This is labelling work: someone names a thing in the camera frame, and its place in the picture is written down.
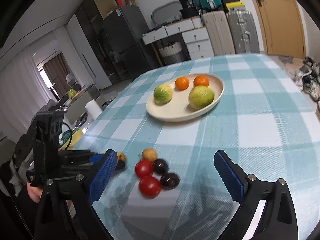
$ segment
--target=door frame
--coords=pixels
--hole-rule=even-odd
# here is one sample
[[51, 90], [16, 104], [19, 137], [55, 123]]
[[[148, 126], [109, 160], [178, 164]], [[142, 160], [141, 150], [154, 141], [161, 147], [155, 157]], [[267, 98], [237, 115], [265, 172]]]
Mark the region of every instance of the door frame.
[[[265, 28], [264, 28], [264, 24], [263, 24], [262, 16], [261, 16], [261, 13], [260, 13], [259, 5], [258, 5], [257, 0], [252, 0], [252, 2], [254, 4], [254, 8], [255, 8], [255, 10], [257, 12], [258, 19], [259, 19], [264, 51], [265, 51], [265, 54], [268, 55], [266, 31], [265, 31]], [[301, 28], [301, 31], [302, 31], [302, 39], [303, 39], [303, 54], [304, 54], [304, 56], [306, 56], [306, 41], [305, 41], [305, 36], [304, 36], [305, 33], [304, 33], [304, 29], [303, 29], [301, 14], [300, 14], [300, 11], [299, 11], [299, 8], [298, 8], [296, 0], [294, 0], [294, 4], [296, 6], [296, 10], [297, 10], [297, 13], [298, 13], [299, 19], [300, 19], [300, 28]]]

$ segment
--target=curtain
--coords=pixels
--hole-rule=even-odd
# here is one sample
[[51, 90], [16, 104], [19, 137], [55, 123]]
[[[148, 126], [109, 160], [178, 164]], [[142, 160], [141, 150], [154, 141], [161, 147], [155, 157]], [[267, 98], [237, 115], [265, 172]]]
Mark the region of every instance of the curtain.
[[55, 100], [26, 47], [0, 72], [0, 130], [17, 143], [50, 99]]
[[66, 76], [70, 73], [62, 53], [50, 59], [42, 66], [51, 83], [55, 83], [55, 90], [62, 98], [70, 89]]
[[56, 36], [59, 47], [73, 73], [75, 78], [78, 80], [81, 86], [85, 84], [94, 84], [91, 76], [89, 75], [87, 69], [85, 68], [83, 62], [81, 61], [72, 41], [68, 35], [68, 32], [64, 26], [61, 26], [53, 30]]

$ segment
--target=oval plate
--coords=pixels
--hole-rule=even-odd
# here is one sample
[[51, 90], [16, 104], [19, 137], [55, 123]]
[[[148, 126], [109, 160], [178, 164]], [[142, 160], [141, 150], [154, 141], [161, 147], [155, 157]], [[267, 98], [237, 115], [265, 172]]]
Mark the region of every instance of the oval plate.
[[[213, 102], [200, 109], [194, 110], [189, 106], [188, 96], [190, 91], [193, 89], [193, 80], [196, 76], [203, 75], [209, 79], [209, 88], [214, 92]], [[169, 103], [158, 106], [154, 103], [153, 93], [147, 101], [147, 112], [156, 119], [165, 122], [182, 122], [197, 118], [216, 106], [220, 101], [220, 98], [224, 91], [224, 82], [221, 78], [210, 74], [190, 74], [184, 76], [189, 80], [189, 87], [186, 90], [179, 91], [175, 88], [174, 82], [177, 78], [174, 78], [165, 84], [172, 88], [172, 99]]]

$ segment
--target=metal bolt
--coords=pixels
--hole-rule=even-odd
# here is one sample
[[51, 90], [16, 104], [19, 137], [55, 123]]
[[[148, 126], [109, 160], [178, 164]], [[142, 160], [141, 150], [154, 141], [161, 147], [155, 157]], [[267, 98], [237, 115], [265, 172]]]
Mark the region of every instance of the metal bolt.
[[256, 175], [253, 175], [253, 174], [249, 174], [248, 175], [248, 179], [249, 180], [252, 180], [252, 181], [255, 181], [257, 179]]
[[281, 185], [285, 185], [285, 180], [284, 180], [284, 179], [279, 179], [279, 183], [280, 183]]
[[47, 185], [51, 185], [53, 183], [53, 179], [48, 179], [47, 180]]
[[84, 178], [84, 176], [83, 176], [82, 174], [78, 174], [78, 175], [76, 176], [76, 180], [77, 180], [77, 181], [81, 181], [81, 180], [83, 180], [83, 178]]

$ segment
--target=pile of shoes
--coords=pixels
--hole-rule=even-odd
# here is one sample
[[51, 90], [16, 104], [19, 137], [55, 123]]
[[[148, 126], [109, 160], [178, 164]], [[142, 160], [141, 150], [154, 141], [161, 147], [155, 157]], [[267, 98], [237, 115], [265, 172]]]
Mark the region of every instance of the pile of shoes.
[[293, 81], [317, 102], [320, 97], [320, 62], [305, 57], [303, 67], [294, 71]]

